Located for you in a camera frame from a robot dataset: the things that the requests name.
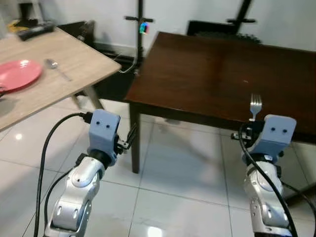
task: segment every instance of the spoon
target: spoon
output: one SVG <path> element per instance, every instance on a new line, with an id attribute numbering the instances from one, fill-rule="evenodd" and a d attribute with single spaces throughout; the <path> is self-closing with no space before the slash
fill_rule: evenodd
<path id="1" fill-rule="evenodd" d="M 67 81 L 72 81 L 65 73 L 63 73 L 61 70 L 58 69 L 58 63 L 55 62 L 54 60 L 52 59 L 46 59 L 45 60 L 45 63 L 47 65 L 48 68 L 50 69 L 56 69 L 59 74 L 64 78 L 66 79 Z"/>

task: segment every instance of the white wall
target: white wall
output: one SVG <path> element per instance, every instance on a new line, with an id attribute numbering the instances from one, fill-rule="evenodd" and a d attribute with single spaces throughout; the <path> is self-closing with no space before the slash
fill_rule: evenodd
<path id="1" fill-rule="evenodd" d="M 188 20 L 224 23 L 234 18 L 241 0 L 145 0 L 145 17 L 154 18 L 144 37 L 149 48 L 157 31 L 185 34 Z M 137 14 L 137 0 L 42 0 L 44 14 L 58 24 L 93 19 L 99 41 L 134 47 L 135 22 L 123 19 Z M 253 0 L 242 33 L 254 34 L 264 44 L 316 51 L 316 0 Z"/>

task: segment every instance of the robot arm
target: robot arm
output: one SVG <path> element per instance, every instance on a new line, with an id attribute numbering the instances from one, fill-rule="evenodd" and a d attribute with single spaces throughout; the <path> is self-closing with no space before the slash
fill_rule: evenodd
<path id="1" fill-rule="evenodd" d="M 295 126 L 296 120 L 292 118 L 268 115 L 264 122 L 250 123 L 243 134 L 249 153 L 281 194 L 283 187 L 279 180 L 280 170 L 275 163 L 279 154 L 291 142 Z M 232 134 L 232 138 L 236 139 L 238 135 Z M 291 237 L 289 221 L 273 189 L 245 154 L 242 154 L 242 160 L 247 165 L 244 189 L 250 200 L 255 236 Z"/>
<path id="2" fill-rule="evenodd" d="M 46 237 L 83 237 L 92 208 L 92 200 L 100 187 L 100 180 L 117 154 L 129 149 L 135 127 L 127 141 L 119 139 L 120 117 L 104 110 L 96 110 L 90 122 L 88 155 L 67 176 L 63 194 L 56 202 L 45 228 Z"/>

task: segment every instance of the black cable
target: black cable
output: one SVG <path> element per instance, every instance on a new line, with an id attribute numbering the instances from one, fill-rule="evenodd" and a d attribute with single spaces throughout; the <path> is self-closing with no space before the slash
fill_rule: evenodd
<path id="1" fill-rule="evenodd" d="M 44 146 L 43 146 L 43 150 L 41 153 L 41 159 L 40 159 L 40 167 L 39 167 L 39 180 L 38 180 L 38 190 L 37 190 L 37 195 L 36 195 L 36 211 L 35 211 L 35 226 L 34 226 L 34 237 L 38 237 L 39 234 L 39 225 L 40 225 L 40 196 L 41 196 L 41 184 L 42 184 L 42 180 L 43 180 L 43 173 L 44 173 L 44 166 L 45 166 L 45 156 L 46 156 L 46 150 L 47 150 L 47 146 L 48 146 L 48 142 L 51 138 L 51 136 L 53 135 L 53 133 L 55 132 L 55 130 L 57 129 L 57 127 L 64 121 L 66 121 L 67 119 L 71 118 L 71 117 L 75 117 L 75 116 L 84 116 L 83 113 L 74 113 L 71 115 L 68 115 L 64 118 L 62 118 L 61 120 L 59 120 L 55 126 L 51 129 L 51 131 L 49 132 Z"/>
<path id="2" fill-rule="evenodd" d="M 299 194 L 311 207 L 311 210 L 313 212 L 314 215 L 314 219 L 315 219 L 315 229 L 314 229 L 314 237 L 316 237 L 316 206 L 312 203 L 312 201 L 305 195 L 303 194 L 301 191 L 299 191 L 298 189 L 292 187 L 291 185 L 281 181 L 282 184 L 287 187 L 288 189 L 291 189 L 293 191 L 295 191 L 297 194 Z"/>
<path id="3" fill-rule="evenodd" d="M 46 199 L 45 199 L 45 205 L 44 205 L 44 228 L 47 226 L 48 224 L 48 214 L 47 214 L 47 206 L 48 206 L 48 201 L 49 201 L 49 197 L 51 192 L 53 191 L 53 189 L 55 188 L 55 186 L 58 184 L 58 182 L 60 180 L 62 180 L 65 176 L 67 176 L 70 171 L 72 171 L 73 168 L 71 168 L 70 170 L 68 170 L 66 173 L 64 173 L 62 176 L 60 176 L 53 184 L 52 186 L 49 188 L 48 193 L 46 195 Z"/>
<path id="4" fill-rule="evenodd" d="M 285 202 L 285 200 L 283 199 L 282 195 L 280 194 L 280 192 L 277 190 L 276 186 L 274 185 L 274 183 L 272 182 L 272 180 L 268 177 L 268 175 L 265 174 L 265 172 L 260 168 L 259 165 L 257 165 L 257 163 L 253 160 L 253 158 L 251 157 L 251 154 L 248 152 L 245 144 L 243 143 L 242 140 L 242 131 L 243 131 L 243 127 L 246 126 L 247 123 L 244 123 L 239 131 L 238 131 L 238 137 L 239 137 L 239 143 L 241 145 L 242 151 L 245 153 L 245 155 L 248 157 L 248 159 L 250 160 L 251 164 L 259 171 L 259 173 L 266 179 L 266 181 L 269 183 L 269 185 L 271 186 L 271 188 L 273 189 L 273 191 L 275 192 L 277 199 L 279 200 L 279 202 L 281 203 L 284 212 L 287 216 L 287 219 L 289 221 L 289 225 L 291 227 L 291 231 L 293 234 L 293 237 L 298 237 L 297 232 L 296 232 L 296 228 L 294 225 L 294 221 L 292 219 L 292 216 L 290 214 L 290 211 L 287 207 L 287 204 Z"/>

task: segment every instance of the white cable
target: white cable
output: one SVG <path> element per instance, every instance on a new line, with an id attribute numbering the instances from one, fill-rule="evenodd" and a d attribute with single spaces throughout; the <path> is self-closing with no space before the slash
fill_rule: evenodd
<path id="1" fill-rule="evenodd" d="M 120 53 L 118 56 L 116 56 L 113 61 L 115 61 L 118 57 L 120 57 L 122 54 Z"/>
<path id="2" fill-rule="evenodd" d="M 126 69 L 125 71 L 119 70 L 119 73 L 122 73 L 122 74 L 128 73 L 132 68 L 134 68 L 134 66 L 137 63 L 137 61 L 138 61 L 138 48 L 135 47 L 135 57 L 134 57 L 132 66 L 130 66 L 130 68 Z"/>

